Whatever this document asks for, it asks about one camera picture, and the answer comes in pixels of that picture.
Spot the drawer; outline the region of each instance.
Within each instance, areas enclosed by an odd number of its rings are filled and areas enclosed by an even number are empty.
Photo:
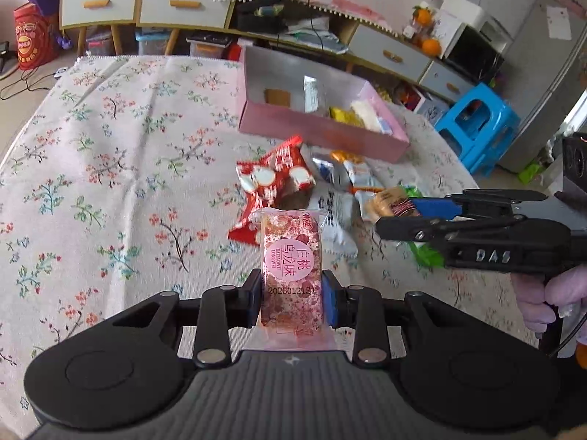
[[[133,18],[134,0],[63,0],[61,4],[61,26],[132,23]]]
[[[357,28],[349,48],[356,57],[412,81],[417,81],[430,63],[421,52],[363,25]]]
[[[473,88],[462,76],[436,61],[426,70],[419,85],[453,102]]]
[[[143,0],[139,21],[142,25],[224,28],[229,5],[212,0]]]

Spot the pink box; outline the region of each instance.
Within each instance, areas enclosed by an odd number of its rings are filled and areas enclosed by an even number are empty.
[[[238,77],[238,94],[243,105],[238,125],[240,132],[278,139],[299,134],[310,145],[387,162],[397,162],[410,145],[401,124],[364,79],[315,61],[259,47],[243,48],[241,62]],[[304,76],[314,77],[321,84],[327,107],[349,110],[352,101],[369,100],[378,116],[389,123],[393,134],[368,131],[328,117],[306,114]],[[289,91],[290,108],[266,104],[265,89]]]

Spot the human hand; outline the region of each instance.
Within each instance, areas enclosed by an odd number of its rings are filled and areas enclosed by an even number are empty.
[[[564,306],[581,301],[587,307],[587,265],[577,266],[551,279],[546,286],[544,277],[512,273],[512,285],[519,310],[526,327],[536,333],[543,333],[547,325],[557,316],[544,304]],[[587,323],[579,330],[577,342],[587,344]]]

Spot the orange fruit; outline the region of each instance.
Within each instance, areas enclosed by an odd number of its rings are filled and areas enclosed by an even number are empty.
[[[577,343],[577,347],[575,348],[575,358],[577,359],[577,363],[583,369],[587,369],[587,345],[581,344],[580,342]]]
[[[419,6],[414,7],[414,19],[416,23],[422,25],[424,28],[432,25],[432,13],[426,8],[420,8]]]
[[[436,58],[437,56],[440,56],[440,53],[442,53],[442,47],[440,46],[438,40],[429,38],[422,41],[422,51],[425,55],[430,56],[431,58]]]

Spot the red bag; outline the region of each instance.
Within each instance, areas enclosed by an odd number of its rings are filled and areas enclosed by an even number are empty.
[[[229,239],[260,245],[259,226],[250,220],[251,214],[263,207],[275,207],[284,195],[315,185],[299,150],[301,145],[302,138],[296,135],[259,161],[237,162],[237,174],[247,193],[247,205],[239,222],[229,230]]]
[[[14,10],[14,25],[20,69],[30,70],[57,58],[57,14],[45,17],[35,4],[26,3]]]

